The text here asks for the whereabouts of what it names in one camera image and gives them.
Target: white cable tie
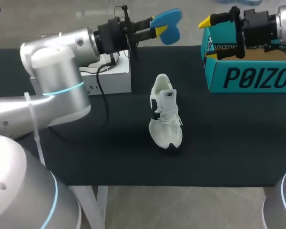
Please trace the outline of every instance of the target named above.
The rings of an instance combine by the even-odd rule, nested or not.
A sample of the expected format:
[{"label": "white cable tie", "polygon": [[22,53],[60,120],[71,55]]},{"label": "white cable tie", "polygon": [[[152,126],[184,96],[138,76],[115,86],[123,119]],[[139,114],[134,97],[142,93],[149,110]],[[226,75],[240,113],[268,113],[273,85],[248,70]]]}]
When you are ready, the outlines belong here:
[{"label": "white cable tie", "polygon": [[34,139],[35,139],[35,142],[36,142],[36,145],[37,145],[37,150],[38,150],[40,162],[45,166],[44,157],[43,157],[41,144],[40,144],[40,137],[39,137],[39,132],[38,132],[36,115],[35,115],[35,112],[34,112],[33,104],[31,102],[31,97],[30,97],[28,92],[24,93],[24,97],[26,98],[26,101],[28,102],[30,114],[31,114],[31,117],[32,117],[32,122],[33,122],[33,127],[34,127]]}]

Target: robotic arm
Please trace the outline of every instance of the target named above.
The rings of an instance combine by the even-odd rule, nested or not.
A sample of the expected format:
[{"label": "robotic arm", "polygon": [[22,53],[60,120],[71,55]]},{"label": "robotic arm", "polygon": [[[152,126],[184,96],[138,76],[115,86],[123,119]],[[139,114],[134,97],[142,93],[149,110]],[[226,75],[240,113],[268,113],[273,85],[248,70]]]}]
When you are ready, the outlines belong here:
[{"label": "robotic arm", "polygon": [[244,58],[245,46],[269,45],[275,39],[286,44],[286,5],[280,6],[277,14],[272,15],[268,11],[245,10],[243,19],[240,18],[240,9],[234,6],[229,12],[210,15],[199,24],[199,28],[227,21],[235,23],[237,47],[210,51],[206,56],[217,59],[230,56]]},{"label": "robotic arm", "polygon": [[[124,18],[110,19],[99,25],[97,31],[84,28],[60,32],[21,46],[23,66],[30,76],[37,78],[43,95],[31,96],[30,101],[24,96],[0,98],[0,135],[17,138],[33,131],[34,122],[38,128],[45,128],[87,115],[91,106],[79,67],[98,62],[103,53],[128,49],[137,58],[137,44],[160,36],[159,31],[167,28],[164,20],[152,28],[152,17],[131,22],[127,6],[122,9]],[[166,17],[170,12],[181,18],[180,10],[170,10],[164,13]]]}]

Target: teal shoe box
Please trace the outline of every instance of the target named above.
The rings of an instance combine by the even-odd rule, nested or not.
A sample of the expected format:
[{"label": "teal shoe box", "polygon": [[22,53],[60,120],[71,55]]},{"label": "teal shoe box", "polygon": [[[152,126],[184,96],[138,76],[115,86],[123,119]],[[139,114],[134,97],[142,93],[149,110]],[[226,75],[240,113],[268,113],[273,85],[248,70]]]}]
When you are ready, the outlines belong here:
[{"label": "teal shoe box", "polygon": [[[274,41],[272,46],[286,49]],[[215,60],[205,53],[236,46],[234,23],[225,22],[204,29],[201,58],[210,92],[214,93],[286,93],[286,53],[265,52],[263,46],[247,47],[243,59]]]}]

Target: shoe lace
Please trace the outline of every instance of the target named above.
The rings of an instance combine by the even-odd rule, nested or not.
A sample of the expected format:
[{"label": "shoe lace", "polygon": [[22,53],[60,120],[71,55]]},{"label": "shoe lace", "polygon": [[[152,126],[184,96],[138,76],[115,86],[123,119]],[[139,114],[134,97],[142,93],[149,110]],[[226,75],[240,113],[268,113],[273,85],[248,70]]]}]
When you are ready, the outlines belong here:
[{"label": "shoe lace", "polygon": [[174,109],[170,109],[170,110],[165,110],[161,107],[159,107],[160,110],[160,118],[159,120],[163,123],[163,124],[167,124],[167,125],[183,125],[181,118],[178,114],[178,106],[176,106],[176,108]]}]

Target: glowing blue ring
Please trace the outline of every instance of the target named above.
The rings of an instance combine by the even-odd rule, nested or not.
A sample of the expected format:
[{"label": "glowing blue ring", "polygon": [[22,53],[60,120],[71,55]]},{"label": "glowing blue ring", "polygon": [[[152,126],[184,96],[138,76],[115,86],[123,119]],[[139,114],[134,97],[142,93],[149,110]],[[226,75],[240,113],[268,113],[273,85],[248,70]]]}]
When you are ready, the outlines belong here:
[{"label": "glowing blue ring", "polygon": [[70,91],[74,88],[77,88],[79,86],[82,86],[84,84],[84,82],[81,82],[79,83],[78,85],[75,85],[73,87],[69,87],[67,89],[63,89],[63,90],[60,90],[60,91],[57,91],[57,92],[50,92],[50,93],[42,93],[43,95],[56,95],[56,94],[61,94],[61,93],[64,93],[64,92],[67,92],[67,91]]},{"label": "glowing blue ring", "polygon": [[52,216],[53,216],[53,213],[54,213],[54,210],[56,208],[56,204],[57,204],[57,198],[58,198],[58,188],[57,188],[57,181],[56,181],[56,178],[55,176],[53,175],[52,172],[50,172],[54,178],[54,182],[55,182],[55,196],[54,196],[54,201],[53,201],[53,205],[52,205],[52,208],[50,210],[50,213],[46,219],[46,221],[43,223],[42,227],[40,229],[45,229],[46,226],[48,225],[49,221],[51,220]]},{"label": "glowing blue ring", "polygon": [[281,184],[281,195],[282,195],[282,200],[283,200],[284,207],[286,209],[286,201],[285,201],[284,192],[283,192],[283,184],[284,184],[285,177],[286,177],[286,173],[285,173],[285,175],[283,177],[282,184]]}]

